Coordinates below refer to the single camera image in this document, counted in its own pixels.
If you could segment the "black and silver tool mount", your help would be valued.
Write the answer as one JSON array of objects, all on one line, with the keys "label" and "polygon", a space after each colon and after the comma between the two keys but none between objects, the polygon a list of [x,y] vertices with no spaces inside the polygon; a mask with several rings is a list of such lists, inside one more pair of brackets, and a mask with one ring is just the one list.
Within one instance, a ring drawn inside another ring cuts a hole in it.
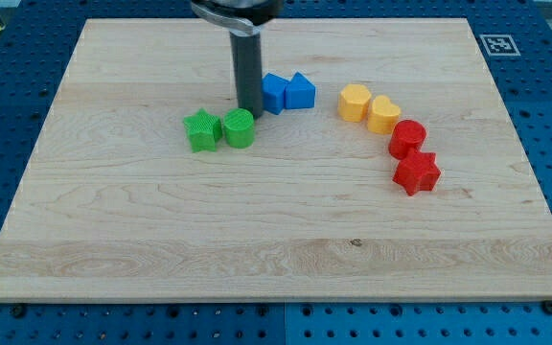
[{"label": "black and silver tool mount", "polygon": [[283,0],[192,0],[192,12],[201,19],[239,36],[257,35],[276,18]]}]

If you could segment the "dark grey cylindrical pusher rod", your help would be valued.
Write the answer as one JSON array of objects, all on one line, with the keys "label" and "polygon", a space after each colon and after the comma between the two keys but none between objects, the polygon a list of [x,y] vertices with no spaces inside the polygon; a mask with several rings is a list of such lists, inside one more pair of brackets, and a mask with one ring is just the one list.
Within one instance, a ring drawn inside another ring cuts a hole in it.
[{"label": "dark grey cylindrical pusher rod", "polygon": [[261,35],[229,35],[238,107],[260,118],[264,113]]}]

